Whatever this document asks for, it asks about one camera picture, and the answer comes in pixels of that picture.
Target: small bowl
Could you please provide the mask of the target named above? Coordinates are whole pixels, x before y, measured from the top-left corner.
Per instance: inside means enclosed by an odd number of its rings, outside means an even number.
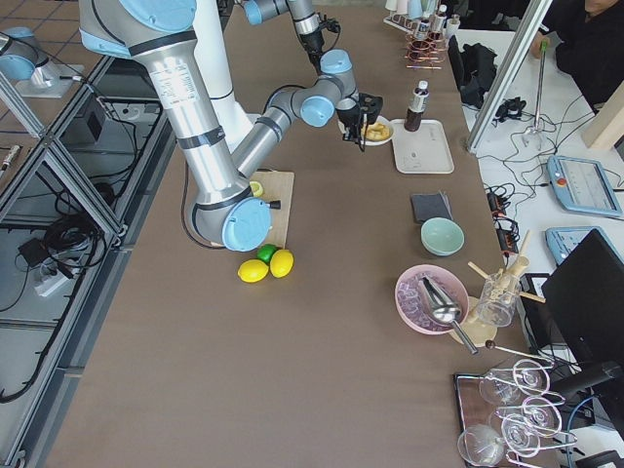
[[[376,122],[379,122],[380,124],[385,125],[388,128],[388,130],[390,130],[390,136],[387,139],[380,139],[377,141],[367,139],[365,143],[366,146],[379,146],[380,144],[387,143],[394,136],[394,127],[392,126],[392,122],[390,122],[388,119],[386,119],[385,117],[381,115],[377,116],[375,123]],[[342,125],[342,122],[340,122],[339,120],[338,120],[338,128],[340,129],[340,132],[344,134],[344,125]]]
[[[461,227],[445,217],[427,219],[420,229],[420,240],[431,254],[447,256],[456,253],[464,245]]]

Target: pink bowl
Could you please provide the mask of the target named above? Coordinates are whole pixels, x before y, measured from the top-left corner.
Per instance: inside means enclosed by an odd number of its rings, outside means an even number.
[[[448,296],[461,307],[460,324],[468,315],[468,292],[455,275],[436,265],[416,265],[406,270],[397,281],[394,298],[403,321],[417,332],[443,334],[452,330],[450,325],[440,325],[429,316],[429,303],[421,280],[435,281]]]

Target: lemon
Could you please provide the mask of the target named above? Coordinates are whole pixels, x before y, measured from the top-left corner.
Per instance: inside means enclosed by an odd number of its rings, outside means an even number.
[[[289,250],[282,249],[271,257],[271,274],[276,278],[284,278],[293,269],[294,256]]]
[[[238,269],[238,277],[245,283],[256,283],[266,276],[269,267],[262,260],[247,260]]]

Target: metal stand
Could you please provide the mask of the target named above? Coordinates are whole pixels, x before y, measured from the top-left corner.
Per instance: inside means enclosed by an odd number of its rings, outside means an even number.
[[[525,16],[520,22],[514,40],[509,46],[505,59],[496,74],[484,106],[478,114],[477,122],[475,122],[470,136],[468,136],[466,147],[471,153],[477,153],[481,138],[494,118],[496,109],[504,99],[507,89],[518,73],[539,24],[546,16],[546,12],[548,12],[552,2],[553,0],[531,0],[528,4]]]

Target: light green bowl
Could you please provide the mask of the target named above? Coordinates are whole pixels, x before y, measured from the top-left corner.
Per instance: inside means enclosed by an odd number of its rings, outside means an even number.
[[[430,253],[447,256],[464,245],[464,232],[456,222],[444,217],[427,219],[420,229],[420,239]]]

